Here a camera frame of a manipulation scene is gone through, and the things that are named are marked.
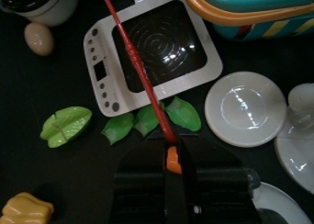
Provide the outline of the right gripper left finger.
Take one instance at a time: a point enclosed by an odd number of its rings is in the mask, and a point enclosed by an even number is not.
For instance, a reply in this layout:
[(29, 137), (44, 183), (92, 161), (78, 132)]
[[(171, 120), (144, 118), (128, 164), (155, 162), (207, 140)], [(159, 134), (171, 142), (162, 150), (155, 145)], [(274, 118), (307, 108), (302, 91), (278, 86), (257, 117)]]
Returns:
[(112, 224), (164, 224), (164, 143), (144, 140), (127, 152), (114, 176)]

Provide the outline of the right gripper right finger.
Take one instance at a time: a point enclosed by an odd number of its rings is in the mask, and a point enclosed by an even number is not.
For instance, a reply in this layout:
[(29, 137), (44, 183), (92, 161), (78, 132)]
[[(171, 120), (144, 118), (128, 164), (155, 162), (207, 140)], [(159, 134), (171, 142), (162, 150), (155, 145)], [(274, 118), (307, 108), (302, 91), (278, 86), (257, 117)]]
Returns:
[(199, 137), (178, 145), (188, 224), (258, 224), (247, 171), (223, 147)]

